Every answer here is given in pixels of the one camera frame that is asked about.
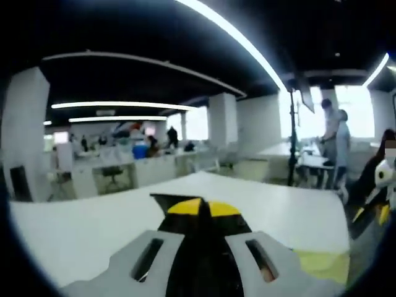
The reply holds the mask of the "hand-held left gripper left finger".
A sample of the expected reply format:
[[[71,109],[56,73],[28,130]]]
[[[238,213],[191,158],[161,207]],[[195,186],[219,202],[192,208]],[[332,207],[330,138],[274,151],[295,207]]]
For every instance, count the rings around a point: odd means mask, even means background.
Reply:
[[[186,235],[147,230],[109,261],[96,277],[61,289],[63,296],[165,296],[176,255]]]

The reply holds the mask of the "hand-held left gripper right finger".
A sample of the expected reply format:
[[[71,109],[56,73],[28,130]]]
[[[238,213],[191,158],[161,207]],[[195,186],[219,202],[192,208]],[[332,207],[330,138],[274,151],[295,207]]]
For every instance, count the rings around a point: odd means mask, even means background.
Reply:
[[[262,231],[252,231],[235,207],[206,202],[210,230],[230,251],[244,296],[339,296],[340,284],[301,268],[292,249]]]

